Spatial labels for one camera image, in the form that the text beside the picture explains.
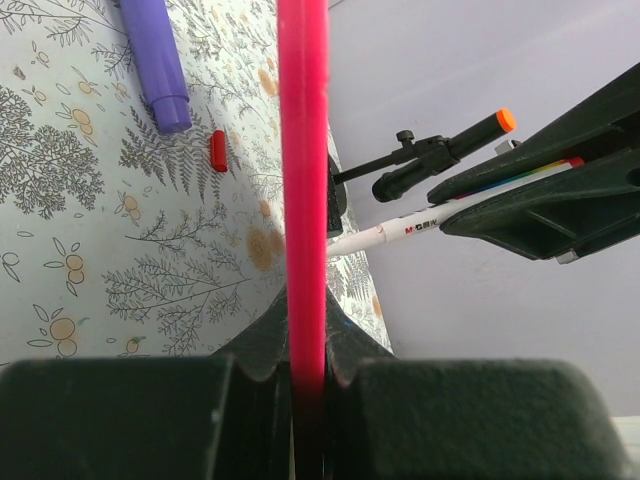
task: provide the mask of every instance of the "purple marker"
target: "purple marker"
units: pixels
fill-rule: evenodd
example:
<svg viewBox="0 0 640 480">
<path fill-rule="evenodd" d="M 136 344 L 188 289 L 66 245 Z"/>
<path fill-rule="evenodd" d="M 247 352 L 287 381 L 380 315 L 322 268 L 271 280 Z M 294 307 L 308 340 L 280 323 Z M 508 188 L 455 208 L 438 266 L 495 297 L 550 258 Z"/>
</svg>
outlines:
<svg viewBox="0 0 640 480">
<path fill-rule="evenodd" d="M 122 0 L 124 23 L 147 102 L 162 133 L 191 127 L 189 93 L 164 0 Z"/>
</svg>

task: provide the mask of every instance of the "floral wallpaper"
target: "floral wallpaper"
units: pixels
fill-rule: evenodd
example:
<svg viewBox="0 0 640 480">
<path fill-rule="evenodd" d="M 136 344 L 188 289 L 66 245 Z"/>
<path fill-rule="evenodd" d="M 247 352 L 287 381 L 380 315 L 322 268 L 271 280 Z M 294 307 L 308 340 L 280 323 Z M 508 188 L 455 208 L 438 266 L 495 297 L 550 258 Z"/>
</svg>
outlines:
<svg viewBox="0 0 640 480">
<path fill-rule="evenodd" d="M 165 136 L 119 0 L 0 0 L 0 365 L 206 355 L 285 282 L 274 1 L 167 7 L 193 127 Z M 365 255 L 330 261 L 328 282 L 390 348 Z"/>
</svg>

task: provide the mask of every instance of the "white pen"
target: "white pen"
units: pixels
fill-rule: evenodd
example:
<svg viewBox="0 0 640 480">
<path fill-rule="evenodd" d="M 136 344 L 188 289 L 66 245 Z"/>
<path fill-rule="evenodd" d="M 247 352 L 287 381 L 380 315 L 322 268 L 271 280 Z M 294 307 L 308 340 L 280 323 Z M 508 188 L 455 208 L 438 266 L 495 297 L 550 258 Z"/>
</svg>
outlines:
<svg viewBox="0 0 640 480">
<path fill-rule="evenodd" d="M 415 213 L 382 222 L 375 227 L 354 233 L 329 245 L 327 247 L 327 255 L 330 257 L 349 255 L 376 245 L 382 245 L 383 243 L 393 242 L 394 240 L 431 230 L 442 225 L 456 213 L 483 202 L 488 198 L 556 175 L 565 170 L 571 170 L 583 164 L 584 161 L 578 158 L 560 160 L 471 195 L 449 200 L 442 205 L 430 206 Z"/>
</svg>

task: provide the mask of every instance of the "pink plastic rod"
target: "pink plastic rod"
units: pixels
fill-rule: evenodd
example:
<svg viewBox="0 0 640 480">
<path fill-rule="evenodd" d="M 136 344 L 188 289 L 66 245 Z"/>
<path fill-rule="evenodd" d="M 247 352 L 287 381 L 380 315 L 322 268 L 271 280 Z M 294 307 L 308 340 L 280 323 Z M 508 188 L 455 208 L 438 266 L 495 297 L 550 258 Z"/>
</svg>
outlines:
<svg viewBox="0 0 640 480">
<path fill-rule="evenodd" d="M 296 477 L 323 474 L 327 0 L 278 0 L 280 111 Z"/>
</svg>

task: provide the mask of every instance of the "orange tip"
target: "orange tip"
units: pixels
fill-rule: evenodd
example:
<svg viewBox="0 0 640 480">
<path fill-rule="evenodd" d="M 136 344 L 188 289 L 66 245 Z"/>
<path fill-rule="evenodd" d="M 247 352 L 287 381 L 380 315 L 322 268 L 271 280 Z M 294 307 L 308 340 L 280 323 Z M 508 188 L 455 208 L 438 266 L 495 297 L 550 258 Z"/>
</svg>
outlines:
<svg viewBox="0 0 640 480">
<path fill-rule="evenodd" d="M 508 108 L 503 108 L 496 112 L 496 117 L 505 133 L 509 133 L 516 129 L 516 119 Z"/>
</svg>

